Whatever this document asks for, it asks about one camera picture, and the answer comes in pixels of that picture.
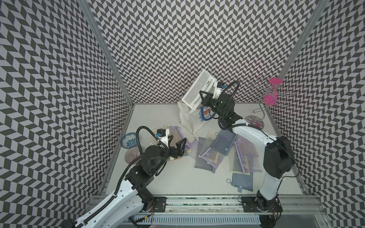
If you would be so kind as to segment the clear white mesh pouch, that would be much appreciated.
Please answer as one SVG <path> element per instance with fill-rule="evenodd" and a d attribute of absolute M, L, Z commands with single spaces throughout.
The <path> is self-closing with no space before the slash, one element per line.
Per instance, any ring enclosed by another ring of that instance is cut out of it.
<path fill-rule="evenodd" d="M 209 92 L 216 81 L 217 79 L 208 71 L 202 70 L 191 87 L 182 97 L 182 101 L 188 105 L 191 110 L 196 110 L 202 100 L 200 91 Z"/>

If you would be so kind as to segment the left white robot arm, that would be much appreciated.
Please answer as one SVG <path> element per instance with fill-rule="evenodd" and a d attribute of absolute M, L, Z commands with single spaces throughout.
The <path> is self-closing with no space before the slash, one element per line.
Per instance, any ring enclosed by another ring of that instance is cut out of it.
<path fill-rule="evenodd" d="M 143 150 L 139 139 L 141 130 L 146 130 L 157 144 Z M 169 133 L 168 128 L 157 129 L 154 133 L 146 126 L 139 127 L 136 131 L 136 144 L 140 156 L 128 164 L 114 192 L 78 219 L 63 221 L 61 227 L 116 228 L 139 212 L 152 208 L 154 197 L 147 186 L 162 172 L 170 158 L 183 156 L 187 143 L 187 139 L 183 138 L 171 146 L 174 137 Z"/>

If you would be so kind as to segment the white canvas bag blue handles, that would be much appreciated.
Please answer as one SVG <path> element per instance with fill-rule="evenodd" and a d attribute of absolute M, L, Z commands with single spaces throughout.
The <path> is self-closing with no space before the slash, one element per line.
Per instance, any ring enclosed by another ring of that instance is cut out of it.
<path fill-rule="evenodd" d="M 192 134 L 197 133 L 215 116 L 215 113 L 207 106 L 200 105 L 196 110 L 192 110 L 182 100 L 178 101 L 177 104 L 180 122 Z"/>

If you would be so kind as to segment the large purple trim mesh pouch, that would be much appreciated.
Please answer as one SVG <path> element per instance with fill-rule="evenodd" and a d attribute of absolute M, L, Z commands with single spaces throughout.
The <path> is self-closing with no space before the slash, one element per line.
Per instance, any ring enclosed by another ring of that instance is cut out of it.
<path fill-rule="evenodd" d="M 181 128 L 178 126 L 170 126 L 169 127 L 169 131 L 170 134 L 169 136 L 173 136 L 173 139 L 171 140 L 171 142 L 169 143 L 169 146 L 172 147 L 176 147 L 176 143 L 181 141 L 182 139 L 184 139 L 185 137 L 183 136 L 182 132 L 181 132 Z M 188 155 L 188 151 L 191 149 L 189 142 L 187 141 L 185 144 L 185 148 L 184 148 L 184 154 L 183 156 L 187 156 Z"/>

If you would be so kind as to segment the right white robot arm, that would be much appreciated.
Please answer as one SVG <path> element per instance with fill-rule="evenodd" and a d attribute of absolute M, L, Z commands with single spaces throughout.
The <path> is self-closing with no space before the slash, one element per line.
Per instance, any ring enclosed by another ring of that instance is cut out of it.
<path fill-rule="evenodd" d="M 260 212 L 282 212 L 278 191 L 283 178 L 287 178 L 286 174 L 298 164 L 288 138 L 269 135 L 235 113 L 233 97 L 240 84 L 239 80 L 230 83 L 217 98 L 213 93 L 199 91 L 201 105 L 211 108 L 218 115 L 218 126 L 223 131 L 242 136 L 263 151 L 263 168 L 266 173 L 254 200 L 255 207 Z"/>

